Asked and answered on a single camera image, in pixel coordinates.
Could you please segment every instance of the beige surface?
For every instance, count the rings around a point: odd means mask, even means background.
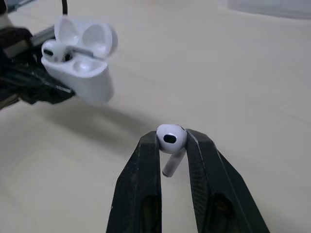
[[[60,13],[38,0],[11,19],[37,32]],[[69,14],[116,28],[116,95],[0,112],[1,233],[105,232],[118,174],[161,123],[209,135],[272,233],[311,232],[311,22],[209,0],[69,0]],[[196,231],[187,166],[162,179],[164,233]]]

